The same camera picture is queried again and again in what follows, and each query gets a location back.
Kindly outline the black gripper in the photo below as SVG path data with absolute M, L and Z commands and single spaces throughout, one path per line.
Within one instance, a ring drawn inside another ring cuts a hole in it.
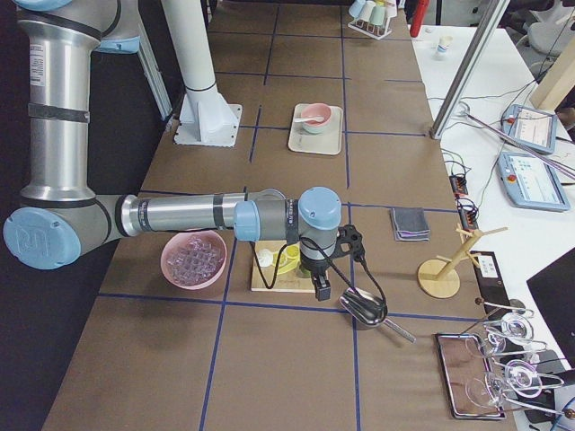
M 330 264 L 327 261 L 327 252 L 322 249 L 302 249 L 300 256 L 304 269 L 312 279 L 315 298 L 319 302 L 329 300 L 332 290 L 328 278 Z

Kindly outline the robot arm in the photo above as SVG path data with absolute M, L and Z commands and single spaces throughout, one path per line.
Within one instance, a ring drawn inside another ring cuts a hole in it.
M 93 55 L 88 183 L 98 193 L 137 193 L 164 129 L 137 55 Z M 1 3 L 1 217 L 20 203 L 30 177 L 28 38 L 16 7 Z M 39 271 L 1 249 L 1 303 L 62 303 L 101 285 L 113 244 L 71 266 Z

